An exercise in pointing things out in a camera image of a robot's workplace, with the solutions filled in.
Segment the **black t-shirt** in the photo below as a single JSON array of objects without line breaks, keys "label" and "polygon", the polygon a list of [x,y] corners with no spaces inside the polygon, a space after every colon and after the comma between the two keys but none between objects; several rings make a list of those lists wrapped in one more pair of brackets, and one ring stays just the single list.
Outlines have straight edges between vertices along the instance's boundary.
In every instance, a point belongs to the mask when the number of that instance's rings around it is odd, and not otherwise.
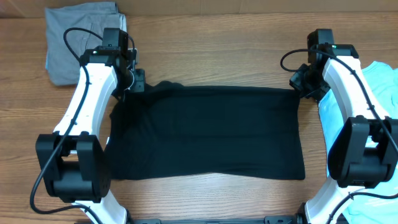
[{"label": "black t-shirt", "polygon": [[111,175],[302,180],[299,103],[296,92],[278,88],[148,85],[113,108],[105,149]]}]

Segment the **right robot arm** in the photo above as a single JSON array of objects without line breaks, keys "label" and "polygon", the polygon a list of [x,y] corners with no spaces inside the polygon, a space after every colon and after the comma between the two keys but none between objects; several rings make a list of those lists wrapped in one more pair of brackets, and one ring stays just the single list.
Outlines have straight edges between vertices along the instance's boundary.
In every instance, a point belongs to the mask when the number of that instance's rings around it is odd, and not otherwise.
[{"label": "right robot arm", "polygon": [[397,165],[397,120],[380,105],[367,84],[351,44],[336,44],[330,29],[307,36],[308,62],[292,71],[289,84],[300,97],[322,100],[332,91],[343,128],[327,155],[329,176],[314,198],[294,216],[266,217],[266,223],[342,223],[356,196],[396,199],[369,193],[391,180]]}]

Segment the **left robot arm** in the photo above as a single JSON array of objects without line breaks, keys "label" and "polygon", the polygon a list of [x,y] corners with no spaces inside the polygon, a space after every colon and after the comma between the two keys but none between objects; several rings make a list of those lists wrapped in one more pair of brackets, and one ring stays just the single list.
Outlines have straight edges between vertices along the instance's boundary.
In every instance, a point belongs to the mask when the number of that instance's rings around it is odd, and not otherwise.
[{"label": "left robot arm", "polygon": [[128,209],[110,191],[111,174],[99,142],[101,122],[109,99],[124,100],[128,93],[145,88],[145,71],[137,69],[137,49],[129,48],[133,38],[119,28],[105,28],[101,45],[76,56],[80,77],[72,100],[53,133],[40,134],[35,151],[40,164],[30,193],[31,209],[41,182],[51,197],[66,206],[58,213],[80,209],[92,223],[132,223]]}]

